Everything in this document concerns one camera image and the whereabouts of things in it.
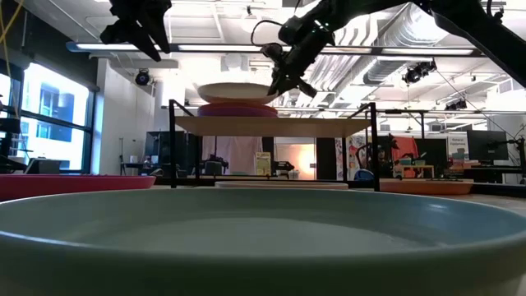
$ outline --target window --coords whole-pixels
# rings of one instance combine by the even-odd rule
[[[90,92],[64,76],[31,64],[25,70],[22,109],[79,126],[87,125]]]
[[[61,170],[88,173],[95,94],[34,63],[23,86],[16,156],[61,160]]]
[[[19,157],[62,160],[60,169],[81,170],[86,133],[79,129],[22,117]]]
[[[3,74],[0,74],[0,95],[0,102],[8,106],[11,101],[11,79]]]

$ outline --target shelf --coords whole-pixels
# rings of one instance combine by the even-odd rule
[[[340,138],[371,126],[366,119],[176,117],[196,136],[298,136]]]

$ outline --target camera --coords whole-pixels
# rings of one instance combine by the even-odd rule
[[[402,76],[402,80],[407,84],[419,82],[423,77],[428,76],[429,72],[436,70],[435,60],[432,62],[419,62],[415,67],[409,67],[407,74]]]
[[[138,86],[147,86],[150,83],[150,71],[148,69],[139,70],[139,74],[135,78],[135,83]]]

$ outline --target computer monitor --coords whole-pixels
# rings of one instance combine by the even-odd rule
[[[468,131],[469,159],[508,160],[507,140],[505,132]]]

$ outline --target white plate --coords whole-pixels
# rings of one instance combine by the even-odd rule
[[[217,103],[249,103],[269,104],[276,95],[267,95],[269,86],[254,83],[214,83],[201,86],[197,92],[199,96],[210,104]]]

